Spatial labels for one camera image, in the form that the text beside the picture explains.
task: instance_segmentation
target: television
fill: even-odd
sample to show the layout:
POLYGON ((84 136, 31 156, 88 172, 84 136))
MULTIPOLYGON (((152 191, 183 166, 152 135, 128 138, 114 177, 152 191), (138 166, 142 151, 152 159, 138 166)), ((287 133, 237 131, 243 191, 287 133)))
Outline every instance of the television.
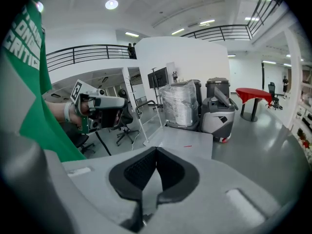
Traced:
MULTIPOLYGON (((157 79, 158 87, 163 87, 163 86, 169 84, 167 67, 155 71, 155 76, 157 79)), ((154 74, 150 73, 147 75, 147 77, 148 77, 148 83, 150 85, 150 88, 154 88, 154 86, 156 88, 157 85, 156 85, 156 81, 154 80, 154 78, 155 78, 154 74)))

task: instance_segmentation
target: black metal railing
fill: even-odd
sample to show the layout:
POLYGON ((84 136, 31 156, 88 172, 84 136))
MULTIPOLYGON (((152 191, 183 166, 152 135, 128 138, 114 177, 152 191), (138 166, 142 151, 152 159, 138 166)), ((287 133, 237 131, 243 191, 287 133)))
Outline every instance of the black metal railing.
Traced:
POLYGON ((136 59, 134 48, 128 51, 128 46, 111 44, 94 44, 76 46, 57 50, 47 54, 48 70, 52 71, 71 64, 99 59, 136 59))
POLYGON ((207 29, 200 29, 194 32, 182 35, 182 37, 189 37, 201 40, 209 41, 220 41, 220 40, 250 40, 251 35, 247 25, 236 24, 236 25, 223 25, 216 26, 207 29))
POLYGON ((282 0, 259 0, 247 25, 252 36, 282 3, 282 0))

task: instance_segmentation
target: green t-shirt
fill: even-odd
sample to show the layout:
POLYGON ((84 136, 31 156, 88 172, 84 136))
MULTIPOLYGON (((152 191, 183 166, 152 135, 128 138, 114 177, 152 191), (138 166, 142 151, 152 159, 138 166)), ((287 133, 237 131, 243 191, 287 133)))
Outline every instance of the green t-shirt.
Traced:
POLYGON ((22 121, 19 134, 35 140, 43 149, 56 152, 62 162, 84 159, 42 98, 52 85, 46 62, 41 14, 35 4, 37 1, 29 0, 15 17, 1 47, 2 55, 36 97, 22 121))

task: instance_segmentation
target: round table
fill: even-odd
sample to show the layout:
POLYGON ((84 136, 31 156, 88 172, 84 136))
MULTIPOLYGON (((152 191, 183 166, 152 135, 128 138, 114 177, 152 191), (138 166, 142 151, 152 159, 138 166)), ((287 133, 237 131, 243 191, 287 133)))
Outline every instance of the round table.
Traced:
POLYGON ((272 95, 268 92, 265 92, 263 90, 259 89, 254 89, 254 88, 237 88, 236 89, 238 97, 240 97, 243 101, 243 106, 242 106, 242 111, 240 113, 240 116, 248 121, 257 121, 258 118, 255 116, 255 113, 257 111, 257 106, 258 102, 261 101, 262 99, 265 99, 269 106, 271 105, 272 102, 272 95), (253 104, 253 112, 250 113, 244 113, 245 109, 245 103, 250 100, 254 99, 254 104, 253 104))

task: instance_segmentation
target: office chair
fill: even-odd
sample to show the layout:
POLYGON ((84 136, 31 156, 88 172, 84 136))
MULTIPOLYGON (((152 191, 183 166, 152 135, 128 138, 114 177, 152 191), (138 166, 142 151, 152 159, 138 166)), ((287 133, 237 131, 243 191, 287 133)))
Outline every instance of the office chair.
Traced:
POLYGON ((270 82, 270 84, 268 84, 268 88, 269 88, 269 93, 272 96, 272 107, 275 108, 275 110, 278 108, 279 104, 279 98, 275 97, 275 85, 273 82, 270 82))
POLYGON ((69 122, 63 122, 60 123, 62 129, 66 133, 66 135, 69 137, 69 139, 72 141, 72 143, 77 147, 81 147, 81 153, 84 154, 91 146, 94 147, 94 144, 90 144, 87 146, 84 146, 84 143, 88 140, 88 135, 83 135, 77 131, 77 126, 75 124, 69 123, 69 122))
MULTIPOLYGON (((124 99, 128 99, 127 93, 124 89, 120 89, 118 91, 118 95, 124 99)), ((129 136, 130 133, 139 133, 138 130, 131 130, 127 125, 131 124, 133 122, 133 117, 129 112, 129 108, 128 105, 126 106, 126 108, 122 111, 121 116, 120 116, 120 121, 118 123, 117 126, 114 126, 113 128, 111 128, 111 130, 116 130, 116 129, 122 129, 123 132, 120 134, 117 134, 117 138, 118 140, 116 141, 117 146, 119 146, 119 142, 125 137, 127 136, 128 139, 131 141, 131 144, 133 144, 133 140, 131 139, 131 137, 129 136)))

